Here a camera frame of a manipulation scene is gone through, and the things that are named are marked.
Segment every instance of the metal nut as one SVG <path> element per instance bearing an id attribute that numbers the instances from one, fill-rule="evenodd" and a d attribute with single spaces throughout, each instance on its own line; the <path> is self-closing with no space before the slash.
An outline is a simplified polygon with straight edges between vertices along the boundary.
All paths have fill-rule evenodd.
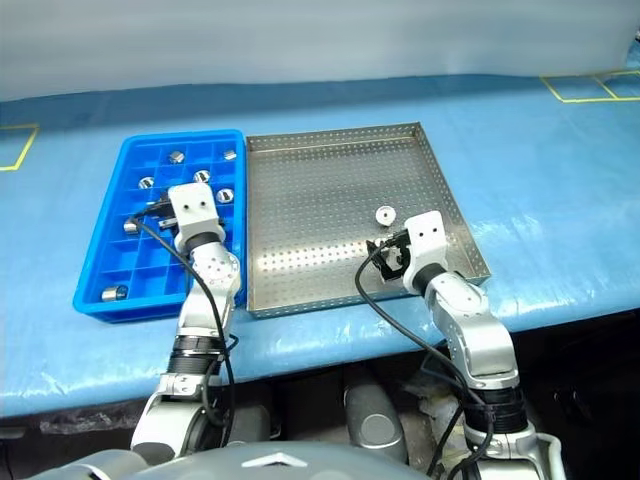
<path id="1" fill-rule="evenodd" d="M 376 210 L 376 220 L 383 227 L 390 227 L 396 220 L 396 211 L 393 207 L 384 205 Z"/>
<path id="2" fill-rule="evenodd" d="M 169 154 L 169 162 L 177 165 L 184 162 L 184 153 L 179 150 L 175 150 Z"/>
<path id="3" fill-rule="evenodd" d="M 233 190 L 230 188 L 223 188 L 216 193 L 216 200 L 218 203 L 231 203 L 233 202 Z"/>
<path id="4" fill-rule="evenodd" d="M 103 302 L 115 302 L 116 300 L 124 300 L 127 298 L 128 293 L 129 288 L 126 285 L 114 285 L 105 288 L 100 298 Z"/>
<path id="5" fill-rule="evenodd" d="M 138 182 L 138 188 L 151 188 L 153 187 L 153 177 L 143 177 Z"/>
<path id="6" fill-rule="evenodd" d="M 137 235 L 138 233 L 140 233 L 138 231 L 138 226 L 135 223 L 133 223 L 131 220 L 127 220 L 126 222 L 124 222 L 123 228 L 124 228 L 124 232 L 127 235 Z"/>
<path id="7" fill-rule="evenodd" d="M 193 181 L 196 183 L 207 183 L 210 178 L 209 170 L 198 170 L 193 174 Z"/>

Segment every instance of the perforated metal tray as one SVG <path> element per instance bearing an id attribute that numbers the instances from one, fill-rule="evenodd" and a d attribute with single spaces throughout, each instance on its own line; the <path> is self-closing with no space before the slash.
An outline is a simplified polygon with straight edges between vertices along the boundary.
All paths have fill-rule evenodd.
<path id="1" fill-rule="evenodd" d="M 258 317 L 357 303 L 365 240 L 440 210 L 449 267 L 480 283 L 490 273 L 419 123 L 247 137 L 248 308 Z M 390 205 L 397 219 L 377 224 Z M 363 286 L 378 297 L 406 294 L 370 268 Z"/>

